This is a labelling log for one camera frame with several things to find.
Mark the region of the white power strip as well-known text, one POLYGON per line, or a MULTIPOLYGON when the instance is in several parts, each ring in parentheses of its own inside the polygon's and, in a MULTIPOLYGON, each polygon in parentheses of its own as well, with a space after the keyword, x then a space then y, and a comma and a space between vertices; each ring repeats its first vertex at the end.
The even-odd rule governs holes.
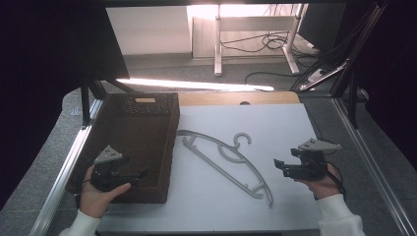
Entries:
POLYGON ((309 82, 313 82, 316 79, 318 79, 319 77, 325 75, 328 71, 325 69, 317 69, 309 78, 308 81, 309 82))

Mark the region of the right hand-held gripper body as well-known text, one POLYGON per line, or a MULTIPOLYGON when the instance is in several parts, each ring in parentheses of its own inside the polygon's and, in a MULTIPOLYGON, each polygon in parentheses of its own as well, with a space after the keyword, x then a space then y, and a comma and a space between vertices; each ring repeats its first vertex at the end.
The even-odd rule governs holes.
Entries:
POLYGON ((299 145, 297 149, 302 151, 299 158, 301 164, 294 167, 293 179, 319 181, 327 175, 328 171, 325 155, 341 149, 341 145, 310 139, 299 145))

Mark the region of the white table mat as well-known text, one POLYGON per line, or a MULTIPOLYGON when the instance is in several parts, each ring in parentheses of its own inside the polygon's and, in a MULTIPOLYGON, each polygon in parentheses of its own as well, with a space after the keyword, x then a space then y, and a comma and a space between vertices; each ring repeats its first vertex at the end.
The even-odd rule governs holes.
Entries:
MULTIPOLYGON (((180 129, 209 135, 229 145, 237 133, 239 151, 265 178, 272 196, 268 207, 223 177, 200 157, 175 143, 168 199, 162 205, 113 205, 102 218, 102 234, 214 234, 267 233, 315 230, 321 217, 307 187, 283 176, 275 159, 296 162, 290 150, 315 136, 303 104, 183 106, 180 129)), ((196 139, 198 150, 234 176, 253 187, 259 183, 244 164, 222 158, 212 142, 196 139)))

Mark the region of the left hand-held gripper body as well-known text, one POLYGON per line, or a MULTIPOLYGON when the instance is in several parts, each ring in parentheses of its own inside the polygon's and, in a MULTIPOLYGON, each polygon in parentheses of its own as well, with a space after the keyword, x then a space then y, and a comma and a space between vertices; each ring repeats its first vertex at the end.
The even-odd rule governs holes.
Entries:
POLYGON ((119 168, 129 161, 128 156, 107 146, 93 161, 90 183, 101 192, 110 192, 119 186, 131 183, 130 176, 119 173, 119 168))

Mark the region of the white metal desk frame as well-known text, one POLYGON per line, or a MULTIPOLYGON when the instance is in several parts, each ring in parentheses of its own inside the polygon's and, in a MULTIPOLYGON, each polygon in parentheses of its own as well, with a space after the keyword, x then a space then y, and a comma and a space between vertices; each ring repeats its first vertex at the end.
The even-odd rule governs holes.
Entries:
POLYGON ((294 16, 252 16, 252 17, 221 17, 220 6, 217 6, 215 18, 215 51, 214 74, 222 75, 221 34, 225 31, 288 31, 288 38, 282 46, 282 52, 293 75, 299 75, 300 70, 292 53, 295 35, 302 20, 304 4, 299 4, 294 16))

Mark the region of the silver slanted metal bar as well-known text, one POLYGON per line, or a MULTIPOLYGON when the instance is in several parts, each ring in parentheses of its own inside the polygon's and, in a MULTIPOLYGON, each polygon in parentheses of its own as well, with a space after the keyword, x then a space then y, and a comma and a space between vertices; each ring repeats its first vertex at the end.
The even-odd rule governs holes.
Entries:
POLYGON ((338 67, 336 67, 335 69, 327 72, 325 75, 319 77, 318 79, 316 79, 313 82, 309 82, 307 80, 307 82, 305 84, 302 84, 299 87, 300 91, 307 91, 307 90, 311 90, 313 88, 315 88, 316 86, 322 84, 324 81, 326 81, 327 79, 330 79, 331 77, 335 76, 336 74, 338 74, 339 72, 343 71, 346 66, 348 65, 348 61, 344 61, 341 65, 339 65, 338 67))

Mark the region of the silver aluminium frame rail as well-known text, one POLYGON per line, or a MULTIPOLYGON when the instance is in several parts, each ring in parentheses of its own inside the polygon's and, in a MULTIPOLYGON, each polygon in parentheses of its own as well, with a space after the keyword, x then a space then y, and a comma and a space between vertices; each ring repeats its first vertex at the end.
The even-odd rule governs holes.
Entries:
POLYGON ((400 202, 399 197, 388 183, 387 178, 383 174, 380 166, 374 159, 369 146, 366 144, 361 132, 355 128, 348 119, 347 108, 343 104, 341 98, 332 98, 331 102, 338 113, 350 139, 358 150, 361 158, 367 167, 371 178, 376 184, 388 211, 390 212, 395 224, 397 225, 402 236, 417 236, 417 227, 410 220, 406 208, 400 202))
POLYGON ((75 164, 78 161, 80 153, 85 145, 87 138, 89 137, 90 130, 92 129, 92 123, 97 117, 97 113, 102 106, 103 101, 96 99, 91 108, 89 109, 91 121, 88 125, 83 125, 78 132, 67 157, 53 183, 53 186, 39 212, 39 215, 34 222, 34 225, 30 231, 29 236, 45 236, 49 226, 52 223, 54 215, 60 206, 60 202, 66 191, 65 187, 70 179, 70 175, 74 170, 75 164))

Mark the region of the grey plastic clothes hanger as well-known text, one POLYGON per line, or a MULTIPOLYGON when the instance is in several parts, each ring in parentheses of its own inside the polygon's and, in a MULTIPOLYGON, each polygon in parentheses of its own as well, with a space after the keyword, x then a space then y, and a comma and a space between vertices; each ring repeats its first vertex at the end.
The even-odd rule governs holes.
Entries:
POLYGON ((255 167, 255 165, 240 151, 239 147, 241 146, 239 142, 240 137, 244 137, 247 141, 247 144, 250 145, 252 143, 252 138, 246 133, 237 133, 233 138, 233 145, 229 145, 219 139, 211 137, 206 134, 202 134, 199 132, 191 131, 191 130, 179 130, 177 132, 178 137, 182 137, 182 142, 186 148, 188 148, 191 152, 195 155, 200 157, 203 161, 205 161, 209 166, 214 168, 218 173, 220 173, 223 177, 228 179, 231 183, 239 187, 249 196, 254 199, 262 199, 264 197, 263 194, 259 193, 259 190, 264 190, 267 194, 268 198, 268 207, 272 208, 273 206, 273 196, 271 190, 262 176, 261 172, 255 167), (259 183, 253 187, 250 187, 248 184, 243 184, 218 164, 216 164, 213 160, 211 160, 207 155, 203 152, 198 150, 197 146, 195 145, 196 139, 203 139, 209 142, 212 142, 216 145, 217 151, 219 152, 220 156, 225 160, 234 163, 234 164, 244 164, 246 165, 251 172, 256 176, 259 183))

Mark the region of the person's right hand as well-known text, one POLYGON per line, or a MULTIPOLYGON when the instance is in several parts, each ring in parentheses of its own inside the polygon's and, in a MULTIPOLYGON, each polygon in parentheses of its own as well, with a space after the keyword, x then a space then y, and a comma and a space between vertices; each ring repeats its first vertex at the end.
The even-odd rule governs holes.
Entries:
POLYGON ((305 184, 317 200, 340 194, 336 183, 328 176, 320 181, 296 180, 296 182, 305 184))

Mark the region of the brown woven basket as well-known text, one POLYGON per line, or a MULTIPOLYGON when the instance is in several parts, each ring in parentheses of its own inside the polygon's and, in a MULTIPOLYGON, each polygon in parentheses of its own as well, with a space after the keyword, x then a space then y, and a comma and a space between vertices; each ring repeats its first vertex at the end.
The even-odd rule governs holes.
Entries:
POLYGON ((179 124, 179 98, 169 93, 111 93, 93 120, 88 138, 67 183, 78 192, 85 170, 105 148, 128 156, 121 175, 146 171, 147 175, 116 204, 164 204, 170 184, 172 153, 179 124))

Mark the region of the black metal stand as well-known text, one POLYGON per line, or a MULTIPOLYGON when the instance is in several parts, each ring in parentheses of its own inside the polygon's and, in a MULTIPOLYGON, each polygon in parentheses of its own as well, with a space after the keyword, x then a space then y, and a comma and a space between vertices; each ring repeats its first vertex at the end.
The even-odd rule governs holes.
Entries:
POLYGON ((81 96, 82 96, 82 111, 83 111, 83 125, 85 128, 89 125, 91 118, 89 112, 89 94, 92 93, 96 99, 104 99, 106 90, 99 80, 82 79, 81 96))

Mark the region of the person's left hand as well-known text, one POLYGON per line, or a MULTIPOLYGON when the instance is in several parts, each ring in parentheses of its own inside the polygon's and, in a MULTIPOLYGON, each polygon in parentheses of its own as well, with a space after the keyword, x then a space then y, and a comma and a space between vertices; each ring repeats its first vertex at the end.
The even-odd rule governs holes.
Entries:
POLYGON ((82 182, 80 211, 88 216, 101 218, 107 211, 110 203, 116 197, 126 193, 131 189, 131 184, 123 184, 110 192, 100 192, 90 183, 92 171, 93 165, 88 168, 86 176, 82 182))

